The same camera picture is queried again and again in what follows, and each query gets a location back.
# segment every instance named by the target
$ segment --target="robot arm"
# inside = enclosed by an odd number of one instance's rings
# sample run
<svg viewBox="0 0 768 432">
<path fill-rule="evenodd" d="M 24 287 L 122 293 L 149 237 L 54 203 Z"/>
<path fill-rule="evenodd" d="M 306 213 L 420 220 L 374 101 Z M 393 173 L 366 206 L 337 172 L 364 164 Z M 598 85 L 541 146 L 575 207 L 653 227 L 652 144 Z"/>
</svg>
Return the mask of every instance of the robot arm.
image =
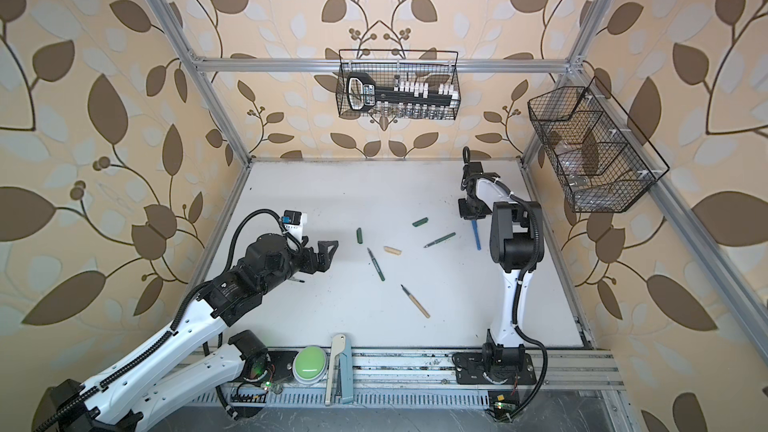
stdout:
<svg viewBox="0 0 768 432">
<path fill-rule="evenodd" d="M 542 369 L 532 392 L 511 413 L 490 410 L 497 420 L 511 421 L 531 403 L 547 373 L 546 347 L 527 336 L 519 325 L 533 271 L 544 258 L 544 241 L 540 234 L 543 227 L 542 208 L 537 202 L 515 196 L 498 180 L 498 174 L 484 172 L 480 162 L 471 161 L 468 147 L 464 148 L 462 155 L 462 190 L 466 191 L 467 197 L 458 200 L 459 215 L 467 220 L 492 216 L 488 247 L 491 258 L 503 270 L 500 283 L 504 293 L 502 309 L 492 323 L 493 334 L 488 330 L 488 338 L 483 345 L 485 377 L 490 380 L 488 372 L 491 367 L 504 369 L 511 365 L 520 370 L 524 366 L 523 341 L 538 346 L 542 351 Z"/>
<path fill-rule="evenodd" d="M 259 236 L 232 267 L 240 232 L 260 214 L 274 217 L 282 233 Z M 65 380 L 54 388 L 51 398 L 57 411 L 35 432 L 56 423 L 60 432 L 141 432 L 203 392 L 241 376 L 244 370 L 263 370 L 268 360 L 266 346 L 252 332 L 244 331 L 214 354 L 164 377 L 295 273 L 328 270 L 338 241 L 318 242 L 315 253 L 306 247 L 308 237 L 301 236 L 302 222 L 306 223 L 306 215 L 294 211 L 285 211 L 282 217 L 268 209 L 248 215 L 235 231 L 224 272 L 197 285 L 172 322 L 119 362 L 82 384 Z"/>
</svg>

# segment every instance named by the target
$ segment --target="black wire basket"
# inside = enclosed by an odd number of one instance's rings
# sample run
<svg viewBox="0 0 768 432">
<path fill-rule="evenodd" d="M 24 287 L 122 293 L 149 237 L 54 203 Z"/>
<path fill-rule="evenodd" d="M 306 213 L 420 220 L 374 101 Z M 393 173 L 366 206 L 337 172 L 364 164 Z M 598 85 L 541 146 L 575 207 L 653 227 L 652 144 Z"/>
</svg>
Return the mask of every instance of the black wire basket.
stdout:
<svg viewBox="0 0 768 432">
<path fill-rule="evenodd" d="M 669 164 L 627 111 L 617 125 L 600 103 L 604 87 L 566 86 L 528 101 L 528 113 L 574 212 L 626 212 L 669 171 Z M 647 163 L 626 134 L 664 163 Z"/>
<path fill-rule="evenodd" d="M 458 52 L 447 50 L 340 50 L 339 116 L 455 120 L 462 101 L 457 60 Z"/>
</svg>

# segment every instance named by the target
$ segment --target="leaf wallpaper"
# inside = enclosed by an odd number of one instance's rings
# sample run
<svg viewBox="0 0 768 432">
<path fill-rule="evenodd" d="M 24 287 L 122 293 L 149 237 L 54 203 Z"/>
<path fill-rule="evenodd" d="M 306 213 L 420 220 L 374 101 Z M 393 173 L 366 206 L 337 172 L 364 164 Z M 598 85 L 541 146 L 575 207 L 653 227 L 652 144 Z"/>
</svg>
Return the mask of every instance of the leaf wallpaper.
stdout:
<svg viewBox="0 0 768 432">
<path fill-rule="evenodd" d="M 214 86 L 253 157 L 516 157 L 531 138 L 526 101 L 549 91 L 547 74 L 460 75 L 456 120 L 339 117 L 336 77 L 310 73 L 220 72 Z M 218 134 L 211 130 L 209 144 Z"/>
<path fill-rule="evenodd" d="M 768 301 L 768 0 L 616 0 L 587 60 Z"/>
<path fill-rule="evenodd" d="M 766 5 L 615 0 L 584 62 L 763 301 Z M 653 200 L 620 215 L 574 214 L 542 152 L 532 172 L 590 329 L 614 352 L 647 430 L 762 429 L 768 368 Z"/>
<path fill-rule="evenodd" d="M 199 56 L 323 58 L 326 49 L 567 56 L 590 0 L 168 0 Z"/>
<path fill-rule="evenodd" d="M 148 11 L 0 0 L 10 430 L 30 427 L 46 387 L 102 370 L 169 320 L 240 171 L 211 153 L 216 125 Z"/>
</svg>

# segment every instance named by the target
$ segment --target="big green button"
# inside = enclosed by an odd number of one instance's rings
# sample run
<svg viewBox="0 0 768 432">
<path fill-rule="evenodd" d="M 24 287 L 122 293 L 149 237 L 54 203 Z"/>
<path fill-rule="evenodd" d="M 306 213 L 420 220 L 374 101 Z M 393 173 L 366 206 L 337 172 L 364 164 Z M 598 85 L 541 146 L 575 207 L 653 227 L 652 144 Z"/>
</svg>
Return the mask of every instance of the big green button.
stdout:
<svg viewBox="0 0 768 432">
<path fill-rule="evenodd" d="M 304 380 L 317 378 L 326 367 L 326 353 L 319 347 L 311 345 L 296 356 L 296 375 Z"/>
</svg>

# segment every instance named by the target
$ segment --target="workbench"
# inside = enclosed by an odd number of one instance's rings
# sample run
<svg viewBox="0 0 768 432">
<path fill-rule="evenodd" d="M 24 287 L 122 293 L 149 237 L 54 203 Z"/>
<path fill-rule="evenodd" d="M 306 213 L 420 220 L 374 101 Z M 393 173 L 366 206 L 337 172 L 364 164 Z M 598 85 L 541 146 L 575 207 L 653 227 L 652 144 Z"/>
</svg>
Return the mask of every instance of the workbench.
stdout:
<svg viewBox="0 0 768 432">
<path fill-rule="evenodd" d="M 479 347 L 502 300 L 502 271 L 488 252 L 491 218 L 478 221 L 478 251 L 470 221 L 458 215 L 460 160 L 253 163 L 206 278 L 222 272 L 235 228 L 258 208 L 305 212 L 303 234 L 340 245 L 328 272 L 296 274 L 264 296 L 228 335 L 250 329 L 268 347 L 328 346 L 347 334 L 352 346 L 387 348 Z M 483 161 L 521 198 L 529 198 L 518 163 Z M 428 217 L 427 224 L 412 226 Z M 363 244 L 356 240 L 362 228 Z M 269 216 L 252 219 L 234 260 L 259 235 L 278 233 Z M 424 248 L 455 232 L 456 236 Z M 397 256 L 383 246 L 402 250 Z M 386 280 L 381 282 L 370 247 Z M 430 313 L 427 319 L 400 288 L 405 285 Z M 582 347 L 578 327 L 549 250 L 534 273 L 523 331 L 548 347 Z"/>
</svg>

